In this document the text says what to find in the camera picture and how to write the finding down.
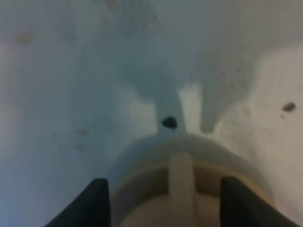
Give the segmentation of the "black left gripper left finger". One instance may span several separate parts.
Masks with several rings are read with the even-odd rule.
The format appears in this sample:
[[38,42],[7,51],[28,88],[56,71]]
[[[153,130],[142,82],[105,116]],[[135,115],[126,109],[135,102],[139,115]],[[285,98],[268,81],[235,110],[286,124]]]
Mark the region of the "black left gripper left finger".
[[108,180],[94,179],[48,227],[109,227],[111,209]]

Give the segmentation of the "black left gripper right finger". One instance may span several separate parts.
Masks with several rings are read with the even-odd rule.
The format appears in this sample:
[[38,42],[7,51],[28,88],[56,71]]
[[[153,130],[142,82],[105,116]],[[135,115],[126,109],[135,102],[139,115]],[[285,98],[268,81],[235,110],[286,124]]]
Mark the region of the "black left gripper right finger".
[[220,224],[222,227],[298,226],[236,177],[221,179]]

